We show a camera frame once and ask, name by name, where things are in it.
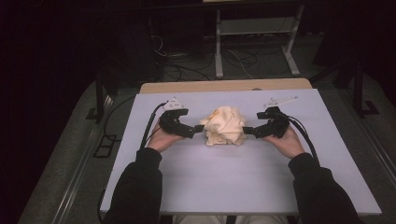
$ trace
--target person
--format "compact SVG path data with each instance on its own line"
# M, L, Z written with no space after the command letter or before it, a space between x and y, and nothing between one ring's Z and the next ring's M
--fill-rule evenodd
M122 173L103 223L159 222L163 186L159 170L161 152L183 138L166 133L158 123L154 130L156 132L150 137L147 147L136 152L135 162ZM273 144L282 155L290 158L289 168L295 177L293 186L299 216L304 224L363 223L347 193L334 181L332 172L320 167L304 151L298 135L290 126L282 138L266 136L262 140Z

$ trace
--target gray floor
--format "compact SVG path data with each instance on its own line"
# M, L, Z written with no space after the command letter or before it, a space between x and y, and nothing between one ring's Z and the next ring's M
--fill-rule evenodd
M171 57L168 63L174 64L165 66L163 81L214 79L214 46L211 40L210 37L207 39L204 54L189 53L182 57ZM298 36L296 39L292 53L301 77L312 77L324 69L312 64L320 41L320 35ZM291 77L280 51L286 42L285 36L277 35L224 39L224 79ZM235 54L242 60L244 68ZM175 64L190 70L179 70ZM396 162L396 139L392 135L396 133L396 109L386 99L379 85L370 77L364 77L363 98L372 101L380 114L360 119L351 109L351 89L337 90L332 85L333 78L333 74L323 78L314 83L314 88L319 89L346 146L383 211L380 216L362 219L366 223L396 223L396 189L389 180L387 167L378 159L383 154L377 153L379 147L383 148L389 160ZM85 119L89 110L95 107L94 85L87 87L54 149L20 223L100 223L97 205L103 188L106 187L120 143L115 144L107 159L94 158L92 155L105 127L106 133L116 134L117 139L122 138L133 104L133 99L130 98L134 94L135 90L124 90L117 97L108 98L105 120L96 124Z

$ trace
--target white table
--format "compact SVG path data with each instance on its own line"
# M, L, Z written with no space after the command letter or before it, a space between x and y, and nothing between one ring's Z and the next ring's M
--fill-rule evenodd
M101 211L107 211L113 190L124 168L135 159L152 110L176 96L189 114L180 121L193 126L221 105L237 106L247 126L257 127L256 113L271 97L299 100L280 107L299 119L315 145L320 163L332 170L335 180L346 190L358 214L380 214L346 145L317 90L207 91L139 94L136 96L120 150L109 179ZM305 150L309 147L303 140ZM163 153L162 214L255 214L298 213L293 176L283 157L272 145L250 135L240 146L205 145L205 134L179 141Z

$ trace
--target black jacket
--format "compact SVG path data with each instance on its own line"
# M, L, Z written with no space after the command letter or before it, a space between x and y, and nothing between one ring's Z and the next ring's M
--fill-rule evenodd
M152 148L136 153L113 193L105 224L158 224L163 191L159 170L162 156ZM298 209L304 224L362 223L345 191L329 169L319 167L308 153L289 163Z

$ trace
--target black cable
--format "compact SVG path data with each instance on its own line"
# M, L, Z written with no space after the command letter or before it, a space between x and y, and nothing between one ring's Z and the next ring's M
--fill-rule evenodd
M206 74L204 74L204 73L202 73L202 72L199 72L199 71L197 71L197 70L194 70L194 69L191 69L191 68L182 66L182 65L178 65L178 64L175 64L175 63L166 63L165 65L173 66L173 67L176 67L176 68L185 69L185 70L188 70L188 71L192 71L192 72L194 72L194 73L197 73L197 74L199 74L199 75L205 77L205 78L206 78L207 80L209 80L209 81L210 81L210 80L215 80L215 78L214 78L214 77L212 78L212 76L210 76L210 75L206 75Z
M115 111L116 109L118 109L120 106L122 106L123 104L125 104L126 102L128 102L128 101L130 101L130 100L132 100L132 99L134 99L134 98L135 98L135 96L131 96L130 98L128 98L128 99L122 101L119 105L117 105L116 107L114 107L114 109L112 109L112 110L110 111L110 114L108 115L108 117L107 117L107 119L106 119L106 121L105 121L105 127L104 127L104 129L103 129L103 133L104 133L104 137L105 137L105 138L107 138L108 140L113 141L113 142L120 142L120 141L122 141L122 139L113 139L111 136L109 136L109 135L107 134L107 132L106 132L107 124L108 124L108 121L109 121L111 115L114 113L114 111Z
M303 136L305 142L308 144L309 149L311 150L312 157L318 163L318 165L320 165L319 159L318 159L318 155L317 155L317 151L315 150L314 144L312 144L311 139L309 139L308 132L306 131L306 128L304 127L304 125L299 120L297 120L294 117L282 114L282 113L268 113L268 114L278 115L278 116L283 117L283 118L287 119L288 121L290 121L290 123L293 124L294 127L296 127L297 130L301 133L301 135Z
M156 129L156 130L154 130L154 131L152 131L151 135L146 139L146 142L148 142L149 139L152 137L152 135L154 135L154 134L155 134L156 132L158 132L160 129L161 129L161 127L158 128L158 129Z
M311 140L309 139L309 136L307 133L304 132L303 128L293 119L289 119L289 121L298 129L298 131L302 134L303 138L305 139L305 142L308 144L309 148L311 149L312 157L314 160L320 165L319 159L317 152L315 151L315 147L312 144Z
M148 135L149 135L149 129L151 128L152 121L154 121L154 118L155 118L155 113L161 106L163 106L165 104L166 103L161 103L160 105L157 105L157 107L155 107L154 111L151 113L151 116L148 120L148 126L146 127L145 133L143 134L142 143L140 144L139 149L143 149L145 147L145 145L147 143Z

